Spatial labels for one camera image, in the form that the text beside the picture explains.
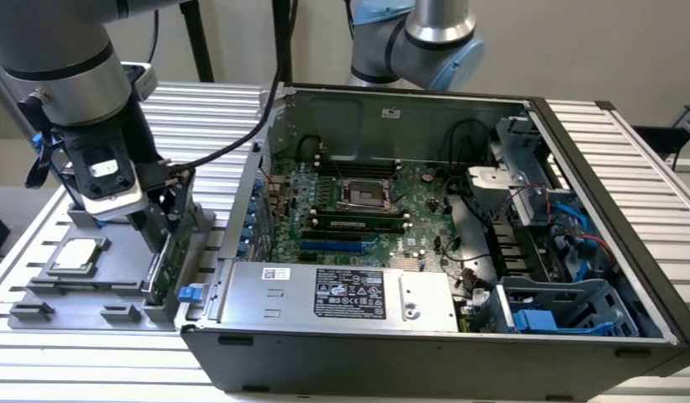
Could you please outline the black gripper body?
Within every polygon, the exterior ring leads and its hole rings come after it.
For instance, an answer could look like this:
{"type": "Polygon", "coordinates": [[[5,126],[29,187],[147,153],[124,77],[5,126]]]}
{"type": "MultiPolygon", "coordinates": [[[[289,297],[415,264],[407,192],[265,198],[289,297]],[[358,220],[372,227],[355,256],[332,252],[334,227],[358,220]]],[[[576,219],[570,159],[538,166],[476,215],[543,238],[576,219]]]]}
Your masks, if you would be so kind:
{"type": "Polygon", "coordinates": [[[128,157],[136,167],[136,179],[145,191],[155,191],[165,187],[169,174],[161,164],[164,158],[157,153],[137,97],[129,97],[116,117],[128,157]]]}

